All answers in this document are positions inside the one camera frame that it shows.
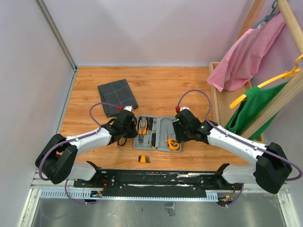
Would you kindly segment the orange black pliers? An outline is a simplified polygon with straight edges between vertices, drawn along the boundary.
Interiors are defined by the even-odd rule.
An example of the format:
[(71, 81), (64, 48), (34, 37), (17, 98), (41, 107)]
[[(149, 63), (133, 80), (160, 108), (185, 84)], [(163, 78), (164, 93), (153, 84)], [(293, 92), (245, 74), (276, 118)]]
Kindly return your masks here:
[(140, 145), (143, 144), (144, 136), (147, 134), (147, 127), (148, 119), (143, 119), (142, 117), (140, 117), (138, 122), (138, 141)]

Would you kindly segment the orange tape measure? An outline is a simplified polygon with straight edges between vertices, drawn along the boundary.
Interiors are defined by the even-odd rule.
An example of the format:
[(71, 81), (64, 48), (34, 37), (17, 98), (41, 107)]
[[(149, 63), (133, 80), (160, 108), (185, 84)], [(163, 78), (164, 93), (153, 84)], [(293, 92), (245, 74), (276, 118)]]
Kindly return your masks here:
[(170, 150), (178, 150), (180, 147), (180, 144), (174, 138), (168, 138), (167, 144)]

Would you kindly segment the grey plastic tool case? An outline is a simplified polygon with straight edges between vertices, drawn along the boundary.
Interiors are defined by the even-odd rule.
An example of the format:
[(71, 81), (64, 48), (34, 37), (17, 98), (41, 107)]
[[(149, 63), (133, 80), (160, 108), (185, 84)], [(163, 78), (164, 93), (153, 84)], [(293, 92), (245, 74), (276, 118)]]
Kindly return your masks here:
[[(170, 150), (168, 148), (167, 140), (168, 138), (174, 138), (176, 140), (176, 135), (173, 129), (173, 122), (176, 122), (177, 119), (175, 117), (157, 117), (152, 115), (140, 115), (137, 118), (137, 126), (136, 129), (138, 131), (138, 122), (139, 118), (142, 117), (143, 119), (149, 117), (153, 118), (153, 127), (152, 131), (148, 132), (144, 136), (143, 144), (139, 144), (138, 141), (138, 135), (133, 140), (133, 148), (134, 149), (142, 149), (142, 150), (151, 150), (151, 151), (165, 151), (165, 152), (181, 152), (182, 151), (182, 145), (180, 144), (180, 147), (178, 150)], [(156, 146), (155, 148), (151, 148), (151, 139), (152, 139), (152, 133), (156, 133)]]

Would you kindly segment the black yellow thick screwdriver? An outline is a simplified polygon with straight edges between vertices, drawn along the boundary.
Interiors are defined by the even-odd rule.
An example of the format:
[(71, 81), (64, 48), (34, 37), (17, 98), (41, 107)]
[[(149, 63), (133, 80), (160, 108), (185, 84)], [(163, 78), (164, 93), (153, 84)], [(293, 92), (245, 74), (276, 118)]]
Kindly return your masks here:
[(152, 131), (152, 127), (153, 127), (153, 118), (152, 117), (149, 117), (148, 119), (148, 132), (151, 132)]

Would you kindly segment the black yellow slim screwdriver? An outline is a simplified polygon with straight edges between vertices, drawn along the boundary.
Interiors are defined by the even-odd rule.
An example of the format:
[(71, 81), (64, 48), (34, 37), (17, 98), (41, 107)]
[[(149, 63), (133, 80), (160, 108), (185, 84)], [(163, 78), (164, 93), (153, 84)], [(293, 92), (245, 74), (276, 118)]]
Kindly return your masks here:
[(151, 148), (155, 148), (156, 146), (156, 133), (153, 132), (151, 135)]

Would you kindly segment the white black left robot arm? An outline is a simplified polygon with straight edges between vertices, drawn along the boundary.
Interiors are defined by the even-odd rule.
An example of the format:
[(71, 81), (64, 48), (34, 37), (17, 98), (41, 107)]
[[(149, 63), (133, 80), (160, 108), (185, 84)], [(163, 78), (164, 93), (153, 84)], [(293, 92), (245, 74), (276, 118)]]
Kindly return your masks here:
[(126, 142), (120, 144), (121, 139), (127, 140), (137, 136), (136, 123), (134, 113), (123, 109), (115, 119), (93, 131), (71, 137), (53, 135), (35, 161), (39, 176), (53, 184), (76, 178), (85, 180), (91, 187), (98, 186), (101, 183), (101, 175), (97, 173), (97, 166), (90, 162), (76, 162), (76, 157), (115, 142), (123, 146)]

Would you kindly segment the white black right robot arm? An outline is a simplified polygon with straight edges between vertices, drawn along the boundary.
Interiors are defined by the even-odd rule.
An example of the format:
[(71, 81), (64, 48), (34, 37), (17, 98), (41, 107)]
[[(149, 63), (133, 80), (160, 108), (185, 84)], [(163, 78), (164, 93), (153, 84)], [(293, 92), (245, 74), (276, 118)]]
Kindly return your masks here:
[(176, 114), (173, 128), (177, 142), (197, 141), (225, 149), (248, 162), (246, 166), (223, 164), (214, 183), (226, 189), (232, 183), (257, 184), (263, 190), (276, 194), (292, 172), (282, 149), (274, 142), (269, 145), (236, 135), (213, 121), (201, 122), (188, 108)]

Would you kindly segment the black tape roll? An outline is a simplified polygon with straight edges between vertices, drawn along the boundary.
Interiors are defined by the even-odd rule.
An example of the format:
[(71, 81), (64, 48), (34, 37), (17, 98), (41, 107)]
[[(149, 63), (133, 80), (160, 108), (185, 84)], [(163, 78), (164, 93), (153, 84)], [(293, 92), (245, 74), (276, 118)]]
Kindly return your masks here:
[(117, 145), (118, 146), (124, 146), (126, 144), (126, 141), (124, 138), (121, 138), (118, 142), (117, 142)]

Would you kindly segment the dark grey checked cloth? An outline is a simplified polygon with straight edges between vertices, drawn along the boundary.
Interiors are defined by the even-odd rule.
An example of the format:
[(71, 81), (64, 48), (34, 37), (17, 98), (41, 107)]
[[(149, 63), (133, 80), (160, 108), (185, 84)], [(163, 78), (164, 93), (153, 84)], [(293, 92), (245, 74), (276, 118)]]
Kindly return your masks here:
[(107, 118), (116, 116), (119, 113), (117, 107), (111, 106), (132, 106), (138, 108), (138, 103), (126, 79), (109, 82), (98, 86), (103, 110)]

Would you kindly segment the orange black hex key set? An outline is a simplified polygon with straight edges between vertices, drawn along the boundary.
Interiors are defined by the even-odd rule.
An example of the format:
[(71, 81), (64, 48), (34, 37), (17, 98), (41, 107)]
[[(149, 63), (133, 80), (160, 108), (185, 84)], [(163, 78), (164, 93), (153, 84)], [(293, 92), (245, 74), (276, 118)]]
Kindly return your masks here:
[(139, 155), (138, 156), (139, 163), (150, 163), (150, 157), (146, 155)]

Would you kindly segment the green shirt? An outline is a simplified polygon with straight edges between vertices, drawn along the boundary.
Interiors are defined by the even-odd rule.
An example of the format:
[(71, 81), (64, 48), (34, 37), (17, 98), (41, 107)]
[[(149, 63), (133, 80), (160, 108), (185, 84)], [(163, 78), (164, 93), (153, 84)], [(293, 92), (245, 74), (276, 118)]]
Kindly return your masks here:
[(241, 135), (286, 84), (284, 82), (267, 89), (255, 86), (246, 91), (247, 99), (240, 103), (240, 106), (225, 125), (225, 129)]

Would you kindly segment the pink shirt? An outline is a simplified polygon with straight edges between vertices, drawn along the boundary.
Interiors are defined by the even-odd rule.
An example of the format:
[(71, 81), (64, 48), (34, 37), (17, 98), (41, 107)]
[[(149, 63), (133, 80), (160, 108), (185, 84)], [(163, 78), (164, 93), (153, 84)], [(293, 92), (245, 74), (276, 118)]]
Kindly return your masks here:
[(260, 28), (250, 28), (237, 40), (208, 77), (207, 82), (220, 92), (235, 91), (250, 81), (285, 25), (278, 13)]

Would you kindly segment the wooden clothes rack frame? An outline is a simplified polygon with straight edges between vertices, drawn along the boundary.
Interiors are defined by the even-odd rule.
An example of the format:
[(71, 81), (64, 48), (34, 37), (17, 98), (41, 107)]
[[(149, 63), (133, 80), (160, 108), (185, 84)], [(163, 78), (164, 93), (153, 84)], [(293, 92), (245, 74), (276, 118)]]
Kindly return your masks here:
[[(277, 5), (282, 13), (300, 56), (295, 60), (295, 67), (290, 71), (293, 76), (290, 78), (290, 81), (275, 97), (270, 99), (270, 102), (261, 109), (260, 113), (253, 119), (253, 121), (250, 122), (250, 124), (240, 133), (240, 135), (245, 138), (249, 138), (253, 133), (260, 129), (303, 89), (303, 71), (297, 70), (297, 68), (299, 68), (299, 61), (303, 60), (303, 31), (288, 1), (278, 0)], [(235, 91), (220, 92), (211, 85), (213, 119), (220, 124), (227, 123), (227, 120), (234, 113), (232, 108), (239, 106), (241, 98), (244, 97), (244, 92), (251, 89), (251, 87), (251, 82), (248, 81)]]

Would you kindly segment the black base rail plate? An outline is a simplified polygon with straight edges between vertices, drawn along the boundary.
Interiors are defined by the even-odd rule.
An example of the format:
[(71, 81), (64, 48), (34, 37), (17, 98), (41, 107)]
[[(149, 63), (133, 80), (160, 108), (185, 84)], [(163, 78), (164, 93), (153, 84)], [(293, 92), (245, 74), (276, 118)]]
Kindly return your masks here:
[(138, 198), (204, 198), (207, 190), (238, 191), (216, 172), (101, 169), (91, 180), (76, 179), (74, 187), (106, 187), (105, 195)]

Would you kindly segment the aluminium frame rail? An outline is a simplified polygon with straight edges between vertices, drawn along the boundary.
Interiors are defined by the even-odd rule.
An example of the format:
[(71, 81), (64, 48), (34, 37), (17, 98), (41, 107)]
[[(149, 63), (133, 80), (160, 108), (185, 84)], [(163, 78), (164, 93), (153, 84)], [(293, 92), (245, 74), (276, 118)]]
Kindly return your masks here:
[(77, 201), (230, 201), (241, 189), (215, 172), (103, 169), (95, 180), (64, 180), (53, 184), (35, 174), (31, 188), (41, 198), (72, 198)]

